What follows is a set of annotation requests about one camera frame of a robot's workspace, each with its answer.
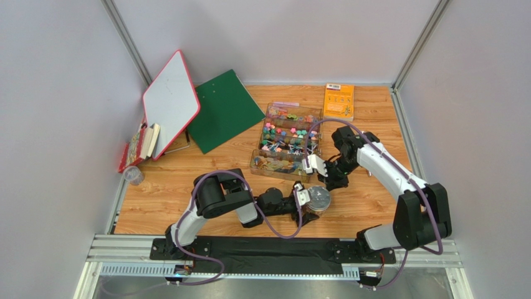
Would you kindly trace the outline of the silver round jar lid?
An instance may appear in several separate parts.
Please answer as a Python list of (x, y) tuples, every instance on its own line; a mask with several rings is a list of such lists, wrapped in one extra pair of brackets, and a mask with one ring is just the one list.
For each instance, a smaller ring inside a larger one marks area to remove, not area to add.
[(308, 188), (311, 201), (306, 205), (313, 207), (324, 207), (331, 204), (332, 197), (330, 192), (322, 186), (312, 186)]

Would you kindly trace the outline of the clear compartment candy box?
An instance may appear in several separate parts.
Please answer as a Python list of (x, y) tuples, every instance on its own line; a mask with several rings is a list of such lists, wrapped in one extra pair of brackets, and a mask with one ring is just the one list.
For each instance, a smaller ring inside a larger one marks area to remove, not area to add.
[(303, 154), (320, 154), (320, 127), (311, 127), (322, 119), (321, 109), (269, 103), (265, 115), (249, 164), (251, 173), (308, 183), (312, 175), (302, 168)]

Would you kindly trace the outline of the clear plastic jar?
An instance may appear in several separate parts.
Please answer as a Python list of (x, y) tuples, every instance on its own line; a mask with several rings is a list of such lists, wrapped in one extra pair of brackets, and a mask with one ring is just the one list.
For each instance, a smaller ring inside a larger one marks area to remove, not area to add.
[(325, 214), (325, 212), (328, 210), (329, 207), (330, 207), (329, 205), (324, 206), (324, 207), (313, 207), (311, 205), (306, 205), (305, 212), (307, 214), (320, 218), (322, 215)]

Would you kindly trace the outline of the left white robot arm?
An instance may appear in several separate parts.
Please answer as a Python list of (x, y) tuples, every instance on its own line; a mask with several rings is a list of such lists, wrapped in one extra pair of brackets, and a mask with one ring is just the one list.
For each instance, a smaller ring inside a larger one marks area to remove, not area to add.
[(185, 212), (165, 232), (166, 243), (177, 249), (191, 245), (207, 220), (232, 211), (246, 229), (263, 223), (270, 225), (269, 216), (289, 214), (296, 222), (296, 231), (291, 235), (282, 235), (276, 230), (273, 233), (282, 239), (291, 239), (304, 225), (320, 218), (318, 214), (305, 210), (311, 202), (310, 189), (300, 181), (294, 183), (288, 196), (275, 187), (254, 196), (241, 169), (213, 171), (194, 180)]

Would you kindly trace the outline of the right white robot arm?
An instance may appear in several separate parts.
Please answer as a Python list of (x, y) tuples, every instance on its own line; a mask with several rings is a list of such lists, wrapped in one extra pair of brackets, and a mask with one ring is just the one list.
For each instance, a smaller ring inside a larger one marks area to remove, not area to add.
[(362, 167), (396, 200), (392, 223), (357, 233), (358, 251), (368, 254), (395, 247), (428, 250), (428, 245), (435, 242), (437, 248), (432, 253), (442, 254), (442, 240), (452, 233), (446, 188), (439, 183), (429, 184), (407, 170), (370, 132), (363, 133), (347, 125), (336, 129), (332, 140), (339, 151), (336, 160), (309, 155), (304, 161), (306, 173), (316, 171), (319, 181), (331, 191), (347, 187), (348, 175)]

